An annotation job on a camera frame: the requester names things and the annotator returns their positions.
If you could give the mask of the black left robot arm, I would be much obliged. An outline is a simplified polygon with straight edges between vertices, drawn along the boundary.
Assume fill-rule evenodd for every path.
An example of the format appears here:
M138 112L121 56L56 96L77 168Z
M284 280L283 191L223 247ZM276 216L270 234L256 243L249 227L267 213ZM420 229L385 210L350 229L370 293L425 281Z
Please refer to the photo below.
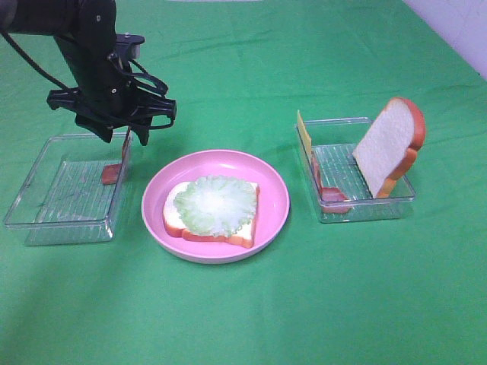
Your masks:
M3 1L1 35L40 75L57 89L46 102L53 110L75 113L75 123L110 142L114 129L127 126L146 145L155 116L173 125L177 103L167 85L136 61L143 36L115 31L114 1ZM13 33L54 38L76 87L67 87L44 71L11 38Z

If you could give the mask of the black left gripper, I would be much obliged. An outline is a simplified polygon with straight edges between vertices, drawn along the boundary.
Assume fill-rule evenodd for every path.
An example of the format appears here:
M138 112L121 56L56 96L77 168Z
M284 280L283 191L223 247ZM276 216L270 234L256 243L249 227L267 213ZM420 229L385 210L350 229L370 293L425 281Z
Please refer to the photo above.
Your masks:
M172 126L176 114L175 100L167 99L158 89L130 81L102 93L101 97L89 96L79 87L52 90L47 103L53 110L63 108L75 113L75 124L110 143L111 128L131 126L142 146L148 144L152 118L166 116Z

